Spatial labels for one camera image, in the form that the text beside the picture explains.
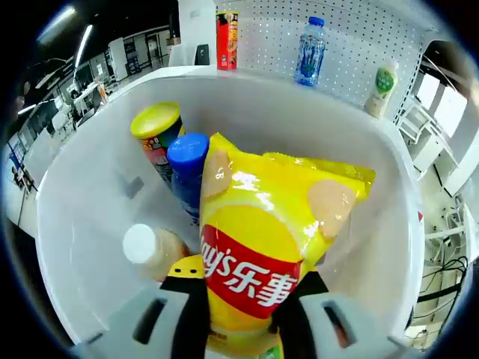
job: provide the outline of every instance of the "yellow chip bag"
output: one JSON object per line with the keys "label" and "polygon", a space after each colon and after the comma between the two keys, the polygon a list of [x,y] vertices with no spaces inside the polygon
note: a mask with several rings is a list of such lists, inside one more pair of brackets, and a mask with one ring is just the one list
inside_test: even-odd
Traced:
{"label": "yellow chip bag", "polygon": [[211,137],[200,208],[211,349],[251,356],[278,345],[268,331],[272,312],[331,246],[373,181],[370,170],[367,184],[341,172],[347,164],[331,163],[244,153],[219,133]]}

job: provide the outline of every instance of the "snack can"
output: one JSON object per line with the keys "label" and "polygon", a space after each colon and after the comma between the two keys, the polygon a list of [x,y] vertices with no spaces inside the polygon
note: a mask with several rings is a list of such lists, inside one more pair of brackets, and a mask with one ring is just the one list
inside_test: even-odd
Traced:
{"label": "snack can", "polygon": [[219,70],[237,68],[238,13],[220,11],[216,14],[216,63]]}
{"label": "snack can", "polygon": [[166,158],[170,144],[185,134],[177,102],[157,102],[138,114],[131,133],[141,142],[144,154],[171,189],[173,170]]}

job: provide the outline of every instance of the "black wire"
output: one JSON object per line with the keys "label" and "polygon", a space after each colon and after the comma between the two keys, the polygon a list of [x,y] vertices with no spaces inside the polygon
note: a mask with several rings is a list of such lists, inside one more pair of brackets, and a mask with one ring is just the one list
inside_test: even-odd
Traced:
{"label": "black wire", "polygon": [[437,292],[420,295],[418,298],[418,303],[422,303],[423,301],[432,301],[433,299],[444,297],[445,295],[451,294],[452,292],[459,292],[461,289],[460,284],[454,284],[447,288],[441,289]]}
{"label": "black wire", "polygon": [[438,271],[434,271],[433,273],[426,274],[425,276],[423,276],[423,278],[430,277],[431,275],[438,274],[442,271],[455,271],[455,270],[458,270],[458,271],[461,271],[462,273],[464,273],[464,269],[461,268],[461,267],[443,268],[443,269],[439,269]]}
{"label": "black wire", "polygon": [[464,277],[465,275],[463,274],[463,276],[461,277],[461,280],[459,282],[459,290],[456,292],[456,295],[454,296],[454,300],[452,301],[452,305],[451,305],[451,308],[449,308],[449,311],[448,311],[448,314],[446,315],[446,317],[444,318],[444,321],[442,322],[442,325],[441,325],[441,328],[439,329],[439,334],[438,335],[441,335],[442,333],[442,329],[444,328],[444,326],[446,325],[446,322],[448,321],[449,319],[449,316],[454,308],[454,305],[456,304],[456,300],[457,300],[457,297],[459,296],[459,294],[461,293],[461,289],[463,288],[463,281],[464,281]]}
{"label": "black wire", "polygon": [[463,266],[464,270],[466,270],[467,264],[465,265],[463,262],[461,262],[461,261],[459,260],[459,259],[461,259],[461,258],[464,258],[464,259],[466,260],[466,263],[467,263],[467,258],[465,258],[464,256],[461,256],[461,257],[459,257],[459,258],[457,258],[457,259],[450,260],[449,262],[447,262],[446,264],[444,264],[444,265],[442,266],[442,268],[439,269],[438,271],[434,271],[433,273],[429,273],[429,274],[426,274],[425,276],[423,276],[423,279],[426,278],[426,277],[429,277],[430,275],[432,275],[433,278],[432,278],[431,281],[427,284],[426,289],[420,291],[419,294],[422,294],[422,293],[426,292],[426,291],[431,287],[431,284],[433,283],[434,278],[436,277],[436,274],[438,274],[438,273],[440,273],[440,272],[442,272],[442,271],[450,271],[450,270],[452,271],[452,270],[456,270],[456,269],[457,269],[458,271],[461,271],[461,273],[464,275],[464,271],[463,271],[461,268],[459,268],[459,267],[450,268],[450,266],[451,266],[453,263],[460,263],[460,264]]}

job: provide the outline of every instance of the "blue bottle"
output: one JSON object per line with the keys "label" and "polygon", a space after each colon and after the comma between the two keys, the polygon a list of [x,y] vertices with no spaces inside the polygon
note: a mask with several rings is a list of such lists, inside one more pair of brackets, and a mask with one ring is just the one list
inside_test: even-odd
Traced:
{"label": "blue bottle", "polygon": [[206,135],[188,133],[174,140],[166,154],[173,170],[173,193],[195,224],[199,224],[201,178],[209,146]]}
{"label": "blue bottle", "polygon": [[324,20],[311,16],[299,41],[299,55],[294,71],[294,81],[307,86],[317,85],[323,62],[326,41]]}

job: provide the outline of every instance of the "green label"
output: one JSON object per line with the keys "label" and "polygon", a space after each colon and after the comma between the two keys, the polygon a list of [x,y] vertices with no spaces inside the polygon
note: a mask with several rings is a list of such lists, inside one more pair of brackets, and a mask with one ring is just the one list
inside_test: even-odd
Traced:
{"label": "green label", "polygon": [[394,86],[394,78],[389,71],[379,68],[376,74],[376,89],[380,94],[389,92]]}
{"label": "green label", "polygon": [[271,349],[265,351],[258,359],[281,359],[281,352],[279,346],[273,346]]}

